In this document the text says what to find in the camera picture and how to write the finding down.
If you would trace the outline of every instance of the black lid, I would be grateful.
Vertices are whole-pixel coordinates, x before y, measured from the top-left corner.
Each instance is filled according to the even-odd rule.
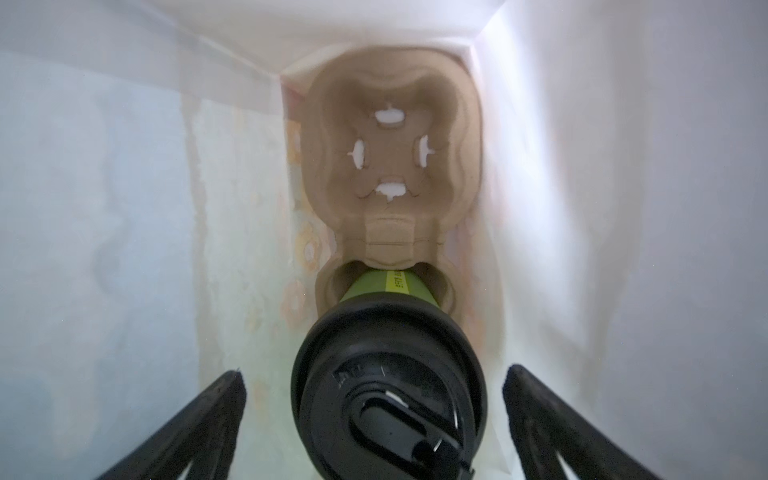
[[[324,478],[470,478],[487,410],[466,337],[401,293],[342,302],[310,330],[291,379],[293,418]]]

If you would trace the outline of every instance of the yellow sticker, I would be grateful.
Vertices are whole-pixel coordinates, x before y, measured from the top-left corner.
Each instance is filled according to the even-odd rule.
[[[384,290],[386,292],[409,294],[406,273],[401,270],[387,270]]]

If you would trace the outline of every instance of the green body of cup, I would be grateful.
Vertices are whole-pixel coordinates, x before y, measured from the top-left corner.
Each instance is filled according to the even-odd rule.
[[[403,293],[440,307],[422,279],[410,270],[368,270],[355,280],[341,301],[377,292]]]

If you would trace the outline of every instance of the yellow label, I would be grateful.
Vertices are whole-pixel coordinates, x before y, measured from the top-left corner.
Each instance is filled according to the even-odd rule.
[[[408,282],[406,282],[406,273],[401,270],[387,270],[386,292],[406,293],[408,294]]]

